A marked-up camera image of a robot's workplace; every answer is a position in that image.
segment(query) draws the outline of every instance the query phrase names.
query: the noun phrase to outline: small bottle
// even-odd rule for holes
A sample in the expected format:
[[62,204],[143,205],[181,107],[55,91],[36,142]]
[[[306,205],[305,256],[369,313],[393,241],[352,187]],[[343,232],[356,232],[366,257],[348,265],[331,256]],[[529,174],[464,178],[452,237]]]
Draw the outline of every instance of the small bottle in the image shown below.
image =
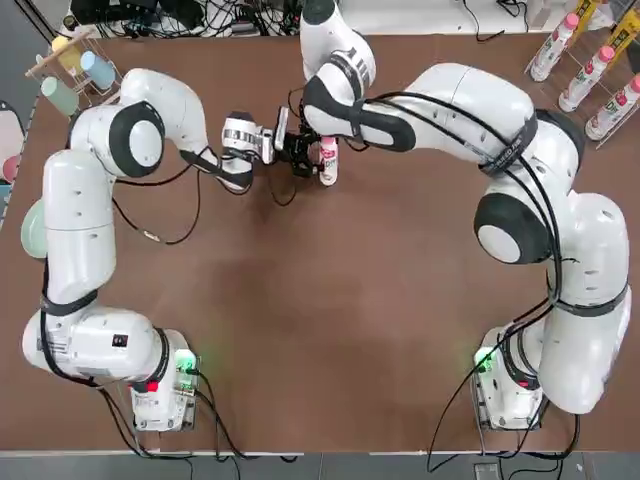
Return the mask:
[[640,73],[589,119],[584,131],[591,140],[602,140],[604,136],[633,108],[640,98]]
[[320,141],[320,183],[330,187],[338,181],[338,141],[334,137],[322,137]]
[[601,47],[591,60],[584,65],[573,77],[567,89],[560,94],[558,105],[565,112],[573,112],[591,88],[600,80],[607,69],[607,64],[613,59],[616,52],[609,46]]
[[554,67],[560,55],[567,47],[567,43],[573,35],[573,31],[580,23],[580,17],[575,13],[569,13],[562,23],[556,27],[556,29],[549,35],[544,42],[538,53],[536,54],[533,62],[531,62],[531,68],[529,69],[529,75],[536,82],[543,82],[551,73],[551,69]]

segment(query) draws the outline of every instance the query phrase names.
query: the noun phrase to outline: bottle rack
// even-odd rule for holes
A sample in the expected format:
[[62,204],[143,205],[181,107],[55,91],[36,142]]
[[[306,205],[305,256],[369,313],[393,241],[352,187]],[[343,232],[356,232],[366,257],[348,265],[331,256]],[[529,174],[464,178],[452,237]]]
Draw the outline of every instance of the bottle rack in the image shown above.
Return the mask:
[[[639,8],[640,0],[628,2],[628,6],[635,3],[634,8]],[[626,10],[620,12],[618,21]],[[549,77],[541,83],[537,83],[539,90],[554,104],[558,105],[558,97],[567,88],[571,79],[580,70],[580,68],[589,61],[598,52],[598,49],[605,45],[607,39],[611,35],[611,28],[602,28],[600,30],[585,31],[578,39],[569,46],[562,54],[560,61],[553,67]],[[636,48],[640,48],[640,36],[633,40]],[[603,106],[611,96],[623,88],[633,78],[634,72],[631,68],[627,52],[632,45],[628,46],[624,52],[618,57],[617,61],[611,65],[602,76],[600,81],[593,86],[589,95],[580,103],[578,108],[567,115],[576,123],[584,126],[586,122],[597,113],[598,109]],[[531,62],[527,66],[526,72],[529,71]],[[607,135],[596,143],[596,150],[602,147],[618,129],[629,121],[635,112],[640,109],[640,102],[636,103],[627,115],[613,128]]]

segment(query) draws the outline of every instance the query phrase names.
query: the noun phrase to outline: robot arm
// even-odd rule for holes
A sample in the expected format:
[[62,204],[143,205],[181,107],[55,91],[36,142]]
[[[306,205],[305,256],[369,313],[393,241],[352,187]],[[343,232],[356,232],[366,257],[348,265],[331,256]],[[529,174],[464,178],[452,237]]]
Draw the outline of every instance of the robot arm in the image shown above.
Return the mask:
[[[550,259],[551,213],[539,208],[546,205],[541,190],[554,212],[561,297],[536,328],[506,342],[511,348],[500,349],[495,368],[481,375],[490,391],[499,385],[500,395],[486,402],[491,425],[527,428],[542,392],[568,412],[588,413],[604,392],[624,337],[631,290],[622,212],[606,197],[572,190],[582,133],[566,117],[535,110],[514,85],[457,64],[435,65],[404,92],[366,100],[375,61],[347,31],[333,0],[306,2],[303,105],[318,134],[396,152],[437,149],[480,165],[491,182],[474,230],[484,250],[503,263]],[[545,288],[551,291],[556,272],[549,264]],[[489,332],[483,347],[495,346],[510,327]]]
[[236,192],[251,186],[252,159],[227,150],[218,160],[200,101],[175,79],[132,70],[121,100],[82,112],[70,129],[70,149],[45,164],[45,286],[22,348],[30,363],[65,378],[129,382],[139,430],[180,430],[195,408],[188,371],[196,359],[186,340],[143,315],[96,302],[116,266],[113,185],[117,177],[155,171],[165,137],[185,160]]
[[234,193],[246,192],[253,183],[253,164],[246,158],[223,154],[218,159],[209,147],[202,103],[187,85],[163,73],[135,68],[120,90],[121,105],[141,101],[151,104],[166,128],[166,136],[189,164],[215,175]]

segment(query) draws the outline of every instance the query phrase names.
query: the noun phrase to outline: table surface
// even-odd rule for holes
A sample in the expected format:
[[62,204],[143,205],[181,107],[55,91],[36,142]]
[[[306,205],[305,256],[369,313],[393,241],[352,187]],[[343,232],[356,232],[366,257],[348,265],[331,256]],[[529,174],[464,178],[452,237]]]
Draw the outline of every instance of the table surface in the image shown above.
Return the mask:
[[[371,93],[397,90],[428,66],[450,61],[500,75],[526,89],[537,106],[552,107],[547,87],[522,72],[542,40],[505,36],[480,45],[464,36],[376,37],[379,77]],[[218,151],[229,112],[249,111],[270,125],[288,91],[303,84],[295,38],[106,40],[105,48],[121,71],[146,67],[189,84],[202,99]],[[574,64],[563,65],[557,70],[575,72]],[[590,147],[576,183],[578,191],[610,196],[625,212],[631,282],[640,275],[639,120],[598,152]],[[64,147],[66,134],[66,122],[40,100],[0,235],[7,272],[0,289],[0,450],[124,448],[98,394],[31,367],[20,348],[42,275],[42,264],[21,249],[20,224],[41,194],[46,158]],[[474,166],[436,151],[342,148],[340,155],[338,184],[299,183],[288,208],[273,203],[265,172],[244,197],[203,177],[200,223],[176,247],[152,243],[115,220],[118,268],[101,303],[185,333],[203,358],[232,437],[246,451],[426,450],[484,334],[546,291],[541,266],[505,266],[478,246],[472,222],[487,179]],[[154,177],[182,165],[169,145]],[[147,229],[179,236],[192,221],[195,173],[161,188],[118,186],[115,196]],[[583,419],[580,449],[640,450],[639,346],[634,319],[604,398]],[[437,450],[479,450],[472,412],[464,388]],[[194,432],[145,441],[167,451],[211,450],[211,425],[201,414]],[[526,448],[563,450],[572,429],[571,416],[552,407]],[[513,433],[487,436],[488,448],[515,444]]]

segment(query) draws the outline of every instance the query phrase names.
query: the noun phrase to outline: plastic bottle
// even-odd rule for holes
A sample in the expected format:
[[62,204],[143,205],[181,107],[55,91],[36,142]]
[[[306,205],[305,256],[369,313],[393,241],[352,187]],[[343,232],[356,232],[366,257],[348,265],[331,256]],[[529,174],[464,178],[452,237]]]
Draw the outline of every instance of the plastic bottle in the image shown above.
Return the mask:
[[602,140],[604,136],[633,108],[640,98],[640,73],[589,119],[584,131],[591,140]]
[[616,52],[609,46],[601,47],[591,60],[584,65],[569,83],[567,89],[560,94],[558,105],[565,112],[573,112],[593,86],[600,80],[607,69],[607,64]]
[[322,137],[320,141],[320,164],[324,171],[320,172],[320,183],[330,187],[338,181],[338,141],[333,137]]
[[540,50],[538,50],[533,62],[531,62],[529,75],[531,75],[533,80],[543,82],[547,79],[549,73],[551,73],[551,69],[558,63],[558,60],[560,60],[560,55],[562,55],[562,52],[566,48],[578,23],[580,23],[580,17],[575,13],[569,13],[562,23],[549,35]]

